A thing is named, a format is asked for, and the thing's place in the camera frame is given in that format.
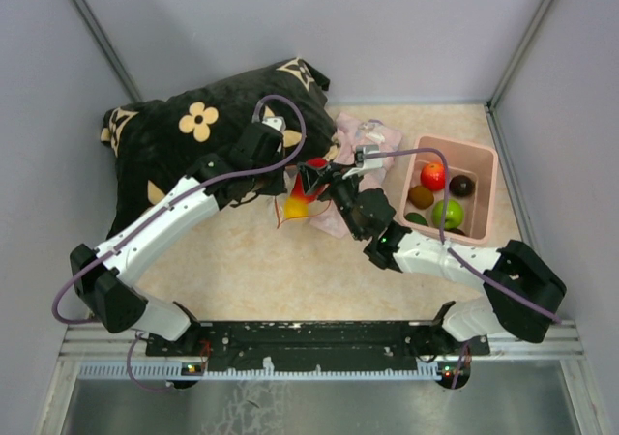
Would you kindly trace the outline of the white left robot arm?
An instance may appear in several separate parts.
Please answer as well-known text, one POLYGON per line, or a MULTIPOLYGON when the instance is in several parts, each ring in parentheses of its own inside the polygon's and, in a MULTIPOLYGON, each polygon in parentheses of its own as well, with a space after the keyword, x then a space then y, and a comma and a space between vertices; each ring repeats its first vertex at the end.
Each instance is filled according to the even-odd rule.
POLYGON ((281 117, 252 123, 235 144, 198 159, 126 229, 94 248, 81 244, 71 252, 74 291, 108 332, 154 334, 183 355, 199 347, 195 318, 180 304, 154 297, 137 284, 198 223, 255 189, 283 191, 285 130, 281 117))

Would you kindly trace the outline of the clear zip bag orange zipper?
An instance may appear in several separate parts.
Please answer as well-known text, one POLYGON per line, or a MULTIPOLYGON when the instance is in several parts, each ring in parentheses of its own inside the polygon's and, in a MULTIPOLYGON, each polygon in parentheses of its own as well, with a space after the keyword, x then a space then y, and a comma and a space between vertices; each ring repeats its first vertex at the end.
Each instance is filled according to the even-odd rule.
POLYGON ((272 208, 277 229, 291 221, 305 221, 318 218, 332 206, 318 198, 304 194, 303 184, 295 167, 288 166, 283 173, 284 193, 274 196, 272 208))

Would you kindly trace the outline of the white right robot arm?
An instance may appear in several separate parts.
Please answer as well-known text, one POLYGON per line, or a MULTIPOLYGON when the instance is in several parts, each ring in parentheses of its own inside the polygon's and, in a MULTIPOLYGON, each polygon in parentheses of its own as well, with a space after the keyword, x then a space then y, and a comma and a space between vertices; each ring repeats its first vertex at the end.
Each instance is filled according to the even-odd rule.
POLYGON ((501 332, 543 342, 560 320, 557 310, 567 293, 552 269, 522 241, 500 248, 464 246, 397 223, 383 189, 360 188, 363 176, 381 162, 359 155, 353 164, 306 162, 298 171, 304 192, 333 202, 351 236, 368 241, 364 253, 376 267, 438 276, 480 291, 477 299, 448 306, 431 331, 433 345, 451 354, 471 338, 501 332))

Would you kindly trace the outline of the red yellow mango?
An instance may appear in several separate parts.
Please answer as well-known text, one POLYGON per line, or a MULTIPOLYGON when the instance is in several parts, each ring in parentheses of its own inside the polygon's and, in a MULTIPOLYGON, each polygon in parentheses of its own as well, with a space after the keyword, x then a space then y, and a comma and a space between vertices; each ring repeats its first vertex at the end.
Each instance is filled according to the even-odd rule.
POLYGON ((301 177, 296 168, 286 171, 285 176, 290 189, 281 207, 284 219, 312 218, 326 210, 327 206, 318 202, 316 196, 304 195, 301 177))

